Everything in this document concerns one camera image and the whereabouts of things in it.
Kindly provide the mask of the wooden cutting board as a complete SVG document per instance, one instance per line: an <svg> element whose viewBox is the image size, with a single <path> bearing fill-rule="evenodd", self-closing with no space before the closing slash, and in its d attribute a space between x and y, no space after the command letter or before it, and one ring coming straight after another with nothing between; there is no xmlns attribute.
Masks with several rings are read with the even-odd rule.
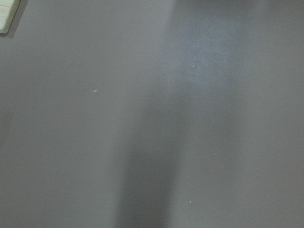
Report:
<svg viewBox="0 0 304 228"><path fill-rule="evenodd" d="M0 33L7 34L20 0L0 0Z"/></svg>

